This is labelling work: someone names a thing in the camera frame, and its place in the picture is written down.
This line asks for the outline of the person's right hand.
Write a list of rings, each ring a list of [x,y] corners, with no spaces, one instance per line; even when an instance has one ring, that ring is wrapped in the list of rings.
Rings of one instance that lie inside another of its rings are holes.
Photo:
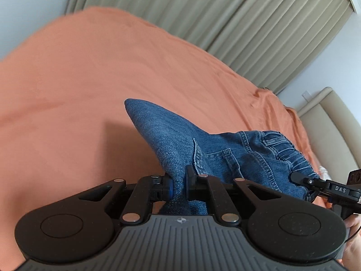
[[[343,264],[351,269],[360,269],[360,215],[353,214],[345,219],[345,226],[349,228],[352,239],[346,243],[343,253]]]

